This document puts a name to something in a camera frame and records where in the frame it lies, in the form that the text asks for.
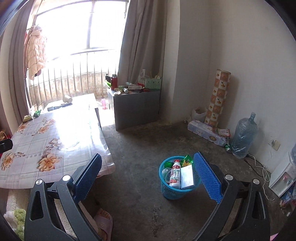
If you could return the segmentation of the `clear red-printed plastic bag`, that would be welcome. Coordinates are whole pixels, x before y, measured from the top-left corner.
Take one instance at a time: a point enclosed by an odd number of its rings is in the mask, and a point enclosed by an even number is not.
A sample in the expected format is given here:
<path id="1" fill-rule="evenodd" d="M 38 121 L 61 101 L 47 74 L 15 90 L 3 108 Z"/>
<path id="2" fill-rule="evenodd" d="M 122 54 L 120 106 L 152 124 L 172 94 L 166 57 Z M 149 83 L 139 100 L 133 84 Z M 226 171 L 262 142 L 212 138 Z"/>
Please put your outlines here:
<path id="1" fill-rule="evenodd" d="M 169 167 L 166 167 L 162 170 L 162 178 L 165 180 L 167 184 L 170 183 L 171 171 L 172 169 Z"/>

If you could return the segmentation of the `blue white carton box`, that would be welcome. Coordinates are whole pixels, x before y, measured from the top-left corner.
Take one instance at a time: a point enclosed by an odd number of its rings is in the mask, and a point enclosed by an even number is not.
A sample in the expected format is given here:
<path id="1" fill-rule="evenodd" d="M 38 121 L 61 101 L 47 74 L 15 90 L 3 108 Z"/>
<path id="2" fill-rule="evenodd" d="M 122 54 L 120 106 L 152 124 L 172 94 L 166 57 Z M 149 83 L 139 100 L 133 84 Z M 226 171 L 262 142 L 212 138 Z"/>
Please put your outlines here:
<path id="1" fill-rule="evenodd" d="M 181 168 L 181 189 L 190 189 L 193 188 L 194 183 L 194 174 L 192 165 L 188 165 Z"/>

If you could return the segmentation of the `beige quilted jacket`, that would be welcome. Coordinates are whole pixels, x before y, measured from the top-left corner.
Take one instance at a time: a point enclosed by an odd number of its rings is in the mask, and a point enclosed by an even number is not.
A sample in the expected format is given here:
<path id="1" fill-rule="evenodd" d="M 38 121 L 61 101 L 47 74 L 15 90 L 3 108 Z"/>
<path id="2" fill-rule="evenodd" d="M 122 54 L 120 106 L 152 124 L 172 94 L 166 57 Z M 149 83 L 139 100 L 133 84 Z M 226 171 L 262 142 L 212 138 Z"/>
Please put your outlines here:
<path id="1" fill-rule="evenodd" d="M 42 28 L 34 26 L 25 41 L 25 70 L 28 72 L 29 80 L 34 80 L 46 65 L 46 37 Z"/>

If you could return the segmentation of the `wall power socket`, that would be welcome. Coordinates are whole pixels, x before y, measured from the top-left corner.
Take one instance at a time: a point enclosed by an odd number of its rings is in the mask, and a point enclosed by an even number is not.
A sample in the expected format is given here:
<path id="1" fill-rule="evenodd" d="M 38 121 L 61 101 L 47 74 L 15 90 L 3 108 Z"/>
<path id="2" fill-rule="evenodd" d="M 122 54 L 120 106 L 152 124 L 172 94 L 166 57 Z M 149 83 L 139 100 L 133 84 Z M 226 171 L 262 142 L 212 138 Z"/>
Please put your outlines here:
<path id="1" fill-rule="evenodd" d="M 275 140 L 275 139 L 272 139 L 270 141 L 270 146 L 275 150 L 275 151 L 278 151 L 278 149 L 280 148 L 280 142 Z"/>

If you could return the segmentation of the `small green snack packet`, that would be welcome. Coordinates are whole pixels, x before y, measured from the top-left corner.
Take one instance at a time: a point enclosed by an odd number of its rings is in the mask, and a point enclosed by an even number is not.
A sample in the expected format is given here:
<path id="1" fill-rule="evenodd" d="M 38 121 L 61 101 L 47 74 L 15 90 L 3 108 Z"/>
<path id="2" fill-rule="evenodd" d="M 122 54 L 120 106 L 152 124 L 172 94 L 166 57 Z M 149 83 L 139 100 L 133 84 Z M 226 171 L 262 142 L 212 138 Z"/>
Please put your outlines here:
<path id="1" fill-rule="evenodd" d="M 33 118 L 38 118 L 40 116 L 40 114 L 41 114 L 40 110 L 35 111 L 33 114 Z"/>

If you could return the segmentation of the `pink water bottle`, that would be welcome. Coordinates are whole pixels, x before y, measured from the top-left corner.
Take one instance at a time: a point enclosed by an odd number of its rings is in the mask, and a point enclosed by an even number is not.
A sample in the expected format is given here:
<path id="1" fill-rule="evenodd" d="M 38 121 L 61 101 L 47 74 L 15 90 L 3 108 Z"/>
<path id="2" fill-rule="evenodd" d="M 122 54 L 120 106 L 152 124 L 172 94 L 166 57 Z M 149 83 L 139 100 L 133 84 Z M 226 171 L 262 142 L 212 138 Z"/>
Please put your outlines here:
<path id="1" fill-rule="evenodd" d="M 104 97 L 102 97 L 102 99 L 101 99 L 101 106 L 102 106 L 103 110 L 107 109 L 107 102 L 106 102 L 106 99 Z"/>

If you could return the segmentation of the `floral plastic tablecloth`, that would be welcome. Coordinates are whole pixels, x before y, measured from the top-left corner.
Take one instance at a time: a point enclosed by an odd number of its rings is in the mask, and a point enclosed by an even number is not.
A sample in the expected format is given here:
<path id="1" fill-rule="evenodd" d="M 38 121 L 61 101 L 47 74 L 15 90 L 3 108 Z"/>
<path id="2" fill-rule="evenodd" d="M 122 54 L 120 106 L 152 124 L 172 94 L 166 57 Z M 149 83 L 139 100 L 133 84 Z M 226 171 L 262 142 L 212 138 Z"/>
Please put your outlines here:
<path id="1" fill-rule="evenodd" d="M 38 118 L 22 123 L 11 140 L 13 148 L 1 157 L 4 189 L 31 189 L 38 179 L 56 182 L 96 154 L 102 157 L 99 177 L 115 171 L 94 94 L 74 97 L 67 107 L 45 109 Z"/>

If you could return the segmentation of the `beige fluffy rug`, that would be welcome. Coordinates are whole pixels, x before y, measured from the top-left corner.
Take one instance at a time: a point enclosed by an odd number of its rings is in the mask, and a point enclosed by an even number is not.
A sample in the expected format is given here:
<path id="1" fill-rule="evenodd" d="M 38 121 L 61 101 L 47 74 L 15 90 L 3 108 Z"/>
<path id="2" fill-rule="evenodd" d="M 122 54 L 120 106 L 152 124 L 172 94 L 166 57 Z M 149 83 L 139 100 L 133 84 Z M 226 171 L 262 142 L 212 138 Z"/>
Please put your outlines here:
<path id="1" fill-rule="evenodd" d="M 8 192 L 4 219 L 21 240 L 24 240 L 26 210 L 30 194 L 30 189 L 10 189 Z M 76 235 L 63 211 L 60 200 L 55 199 L 54 201 L 63 228 L 67 234 L 76 238 Z"/>

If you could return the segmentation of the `white milk drink bottle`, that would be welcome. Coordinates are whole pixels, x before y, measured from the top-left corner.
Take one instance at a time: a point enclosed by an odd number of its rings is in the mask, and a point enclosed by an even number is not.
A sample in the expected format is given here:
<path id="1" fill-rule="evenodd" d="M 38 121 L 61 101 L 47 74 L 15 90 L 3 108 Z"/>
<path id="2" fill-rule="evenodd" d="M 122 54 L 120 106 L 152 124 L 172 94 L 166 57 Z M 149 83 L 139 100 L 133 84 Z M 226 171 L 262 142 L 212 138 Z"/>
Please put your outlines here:
<path id="1" fill-rule="evenodd" d="M 180 160 L 175 160 L 172 166 L 169 186 L 180 189 L 181 188 L 181 163 Z"/>

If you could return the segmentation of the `green chip bag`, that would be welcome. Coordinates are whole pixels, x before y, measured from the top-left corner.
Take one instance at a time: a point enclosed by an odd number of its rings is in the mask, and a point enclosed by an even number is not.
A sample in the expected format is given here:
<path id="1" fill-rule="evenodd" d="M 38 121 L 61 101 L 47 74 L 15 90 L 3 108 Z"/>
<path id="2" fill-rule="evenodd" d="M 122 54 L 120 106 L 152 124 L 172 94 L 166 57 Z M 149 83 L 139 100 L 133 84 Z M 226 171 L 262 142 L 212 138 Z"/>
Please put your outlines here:
<path id="1" fill-rule="evenodd" d="M 190 155 L 186 155 L 181 161 L 181 167 L 186 167 L 193 164 L 193 160 Z"/>

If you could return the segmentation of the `yellow-green snack packet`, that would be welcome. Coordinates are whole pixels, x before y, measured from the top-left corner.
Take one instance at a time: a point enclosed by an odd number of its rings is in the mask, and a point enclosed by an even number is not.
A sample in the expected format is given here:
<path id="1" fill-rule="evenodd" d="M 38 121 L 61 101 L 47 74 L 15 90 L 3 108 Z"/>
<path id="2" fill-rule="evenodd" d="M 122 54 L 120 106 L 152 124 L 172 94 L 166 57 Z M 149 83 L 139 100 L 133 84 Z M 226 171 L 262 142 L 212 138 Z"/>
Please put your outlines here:
<path id="1" fill-rule="evenodd" d="M 30 120 L 32 120 L 33 118 L 32 118 L 32 116 L 31 115 L 26 115 L 26 116 L 24 116 L 24 118 L 23 118 L 23 123 L 26 123 L 26 122 L 28 122 L 28 121 L 30 121 Z"/>

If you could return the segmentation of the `blue plastic trash basket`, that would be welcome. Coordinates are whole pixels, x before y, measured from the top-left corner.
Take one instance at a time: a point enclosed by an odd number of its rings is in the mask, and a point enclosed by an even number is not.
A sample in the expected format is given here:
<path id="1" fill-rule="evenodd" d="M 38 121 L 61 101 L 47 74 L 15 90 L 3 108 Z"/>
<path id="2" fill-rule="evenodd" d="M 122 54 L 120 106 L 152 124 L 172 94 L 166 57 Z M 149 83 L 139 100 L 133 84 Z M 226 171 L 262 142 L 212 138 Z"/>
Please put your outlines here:
<path id="1" fill-rule="evenodd" d="M 161 193 L 169 200 L 177 200 L 201 184 L 191 156 L 172 156 L 159 166 Z"/>

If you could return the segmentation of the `pink slipper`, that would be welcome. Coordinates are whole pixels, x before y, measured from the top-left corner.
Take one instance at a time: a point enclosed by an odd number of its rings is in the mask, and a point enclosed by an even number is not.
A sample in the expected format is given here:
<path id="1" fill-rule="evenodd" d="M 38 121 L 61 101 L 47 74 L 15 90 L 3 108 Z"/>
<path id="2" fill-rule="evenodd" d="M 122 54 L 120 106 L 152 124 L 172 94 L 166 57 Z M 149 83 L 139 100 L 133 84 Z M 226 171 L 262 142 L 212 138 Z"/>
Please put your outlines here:
<path id="1" fill-rule="evenodd" d="M 98 226 L 98 235 L 104 241 L 111 241 L 111 234 L 113 228 L 112 216 L 107 211 L 100 208 L 94 216 L 94 220 Z"/>

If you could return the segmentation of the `patterned paper roll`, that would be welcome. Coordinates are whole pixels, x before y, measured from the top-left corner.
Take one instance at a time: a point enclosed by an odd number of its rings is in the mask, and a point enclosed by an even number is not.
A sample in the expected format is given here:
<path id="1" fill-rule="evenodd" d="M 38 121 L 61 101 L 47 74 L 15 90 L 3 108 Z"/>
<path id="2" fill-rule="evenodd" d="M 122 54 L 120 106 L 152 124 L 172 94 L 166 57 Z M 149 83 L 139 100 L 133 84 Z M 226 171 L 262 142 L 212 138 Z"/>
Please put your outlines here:
<path id="1" fill-rule="evenodd" d="M 218 119 L 222 114 L 229 90 L 230 77 L 230 72 L 217 69 L 209 108 L 204 120 L 204 123 L 211 127 L 216 128 L 218 126 Z"/>

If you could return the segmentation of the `red thermos flask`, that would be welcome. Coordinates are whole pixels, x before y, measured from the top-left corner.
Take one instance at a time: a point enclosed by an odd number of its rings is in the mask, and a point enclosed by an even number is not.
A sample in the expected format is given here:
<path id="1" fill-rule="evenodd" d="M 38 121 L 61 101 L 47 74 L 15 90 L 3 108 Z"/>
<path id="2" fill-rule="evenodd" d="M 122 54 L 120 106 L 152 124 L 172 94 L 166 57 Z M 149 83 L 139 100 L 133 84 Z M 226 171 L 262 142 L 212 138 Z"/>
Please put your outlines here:
<path id="1" fill-rule="evenodd" d="M 118 88 L 118 78 L 116 74 L 113 74 L 111 77 L 111 90 Z"/>

